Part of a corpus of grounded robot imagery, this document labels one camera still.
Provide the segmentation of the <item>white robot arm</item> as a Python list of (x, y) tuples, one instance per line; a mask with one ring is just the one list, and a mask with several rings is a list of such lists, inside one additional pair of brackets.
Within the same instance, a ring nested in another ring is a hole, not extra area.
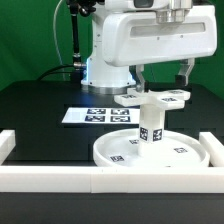
[(188, 84), (195, 60), (217, 48), (215, 7), (193, 0), (100, 0), (92, 17), (93, 50), (82, 88), (99, 94), (147, 88), (146, 64), (179, 61)]

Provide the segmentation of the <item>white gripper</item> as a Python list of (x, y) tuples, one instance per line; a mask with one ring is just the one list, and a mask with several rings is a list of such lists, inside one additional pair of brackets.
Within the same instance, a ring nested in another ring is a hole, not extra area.
[(155, 12), (140, 12), (110, 14), (103, 24), (103, 59), (113, 66), (137, 65), (137, 92), (145, 89), (144, 66), (139, 64), (181, 60), (175, 82), (187, 86), (194, 58), (211, 56), (216, 48), (212, 5), (194, 6), (182, 23), (158, 23)]

